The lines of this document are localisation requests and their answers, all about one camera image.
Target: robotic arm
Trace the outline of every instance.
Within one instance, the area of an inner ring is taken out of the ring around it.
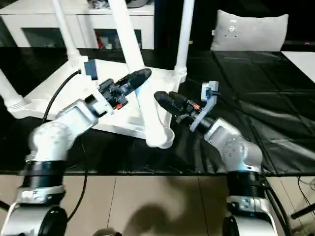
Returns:
[[[67,151],[79,135],[98,123],[99,117],[125,106],[126,96],[150,75],[150,69],[142,69],[116,83],[108,79],[99,85],[98,94],[77,100],[54,121],[33,131],[31,153],[22,173],[24,181],[9,209],[1,236],[64,235],[67,215],[59,204],[65,195],[63,174]]]
[[[215,147],[225,164],[229,196],[229,211],[223,223],[223,236],[277,236],[269,200],[265,197],[261,181],[262,152],[248,142],[241,132],[222,118],[206,117],[216,103],[218,83],[203,84],[201,108],[175,92],[155,93],[155,99],[165,110],[175,116],[177,123],[185,123],[190,130],[198,130],[204,139]]]

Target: black tablecloth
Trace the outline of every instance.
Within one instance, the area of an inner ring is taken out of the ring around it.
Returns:
[[[0,68],[21,95],[28,94],[66,61],[63,49],[0,49]],[[124,62],[122,52],[81,50],[94,59]],[[142,51],[146,66],[172,69],[174,55]],[[282,53],[191,52],[188,77],[179,92],[200,102],[201,84],[220,83],[211,112],[241,130],[260,146],[270,176],[315,175],[315,84]],[[0,174],[22,170],[29,153],[28,135],[41,120],[14,119],[0,103]],[[201,134],[171,124],[171,148],[149,148],[144,140],[90,130],[82,135],[92,175],[221,175],[224,165]],[[67,174],[82,174],[82,151],[76,142],[68,154]]]

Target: black plastic sheet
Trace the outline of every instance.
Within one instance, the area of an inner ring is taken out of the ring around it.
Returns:
[[[63,49],[0,49],[0,68],[21,95],[28,94],[66,61]],[[124,62],[122,52],[81,50],[94,59]],[[146,66],[172,69],[174,55],[143,50]],[[191,52],[188,77],[179,92],[200,102],[201,84],[219,81],[224,101],[211,116],[235,125],[260,146],[269,176],[315,174],[315,84],[281,53]],[[0,103],[1,174],[22,170],[29,153],[28,135],[41,120],[14,119]],[[144,140],[90,130],[81,136],[91,175],[222,175],[218,152],[188,127],[171,124],[171,148],[149,148]],[[84,171],[76,141],[68,154],[67,174]]]

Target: floor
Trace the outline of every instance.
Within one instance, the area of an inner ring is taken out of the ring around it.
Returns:
[[[312,179],[303,177],[302,181]],[[271,177],[269,181],[288,214],[306,206],[296,177]],[[64,182],[67,194],[62,206],[70,213],[80,196],[83,177],[65,177]],[[11,203],[20,183],[20,177],[0,176],[0,199]],[[315,203],[315,192],[308,185],[301,187]],[[92,236],[107,227],[124,236],[220,236],[226,195],[225,177],[89,177],[86,195],[66,236]],[[0,211],[0,222],[4,217]],[[295,235],[315,232],[311,214],[291,224]]]

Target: white pillow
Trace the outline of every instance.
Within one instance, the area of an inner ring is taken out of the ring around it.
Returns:
[[[213,51],[280,51],[288,14],[279,17],[240,17],[218,10]]]

